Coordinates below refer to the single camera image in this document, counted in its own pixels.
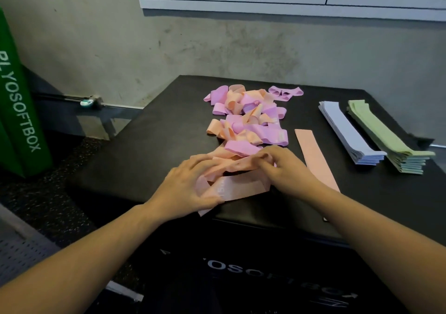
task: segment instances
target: gray wall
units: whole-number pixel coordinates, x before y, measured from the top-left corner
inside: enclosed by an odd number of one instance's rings
[[[160,13],[138,0],[0,0],[31,71],[66,94],[149,103],[176,76],[360,88],[446,143],[443,23]],[[100,123],[80,120],[88,135]]]

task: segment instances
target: black speckled floor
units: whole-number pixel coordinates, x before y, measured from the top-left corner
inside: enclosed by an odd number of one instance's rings
[[[47,132],[54,168],[23,179],[0,170],[0,203],[44,236],[64,248],[95,230],[65,193],[65,180],[85,165],[108,141]],[[113,280],[144,292],[135,272],[125,264]]]

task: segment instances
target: person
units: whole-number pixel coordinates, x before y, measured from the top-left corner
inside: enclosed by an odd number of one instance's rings
[[[264,160],[270,154],[276,167]],[[413,313],[446,313],[446,248],[322,184],[291,151],[268,146],[253,159],[282,193],[307,202],[341,233]],[[83,313],[136,248],[164,222],[222,203],[200,198],[206,154],[173,168],[137,205],[0,289],[0,313]]]

